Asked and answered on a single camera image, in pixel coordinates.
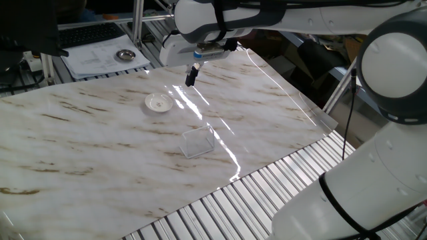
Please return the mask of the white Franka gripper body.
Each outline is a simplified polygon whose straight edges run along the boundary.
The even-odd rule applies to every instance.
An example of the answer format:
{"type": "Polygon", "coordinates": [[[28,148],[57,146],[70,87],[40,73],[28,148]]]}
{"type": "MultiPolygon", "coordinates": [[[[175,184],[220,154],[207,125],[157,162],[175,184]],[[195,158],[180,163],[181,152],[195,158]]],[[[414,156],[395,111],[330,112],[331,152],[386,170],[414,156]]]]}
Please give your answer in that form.
{"type": "Polygon", "coordinates": [[[159,59],[165,67],[225,59],[230,54],[224,49],[225,43],[188,43],[181,35],[170,35],[163,38],[159,59]]]}

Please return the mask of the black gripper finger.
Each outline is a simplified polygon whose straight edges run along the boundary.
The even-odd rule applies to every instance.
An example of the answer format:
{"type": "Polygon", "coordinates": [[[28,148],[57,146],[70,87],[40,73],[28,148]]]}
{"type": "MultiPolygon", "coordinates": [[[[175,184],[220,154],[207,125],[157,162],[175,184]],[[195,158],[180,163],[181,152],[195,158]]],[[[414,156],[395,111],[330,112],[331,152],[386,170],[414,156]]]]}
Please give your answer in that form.
{"type": "Polygon", "coordinates": [[[186,70],[186,79],[185,79],[185,85],[187,87],[194,86],[195,83],[195,75],[194,75],[194,67],[193,65],[188,65],[186,70]]]}
{"type": "Polygon", "coordinates": [[[199,63],[196,63],[191,68],[191,71],[190,71],[190,74],[189,74],[189,85],[190,86],[194,86],[195,79],[196,79],[196,77],[198,76],[198,73],[199,73],[199,69],[200,69],[200,64],[199,63]]]}

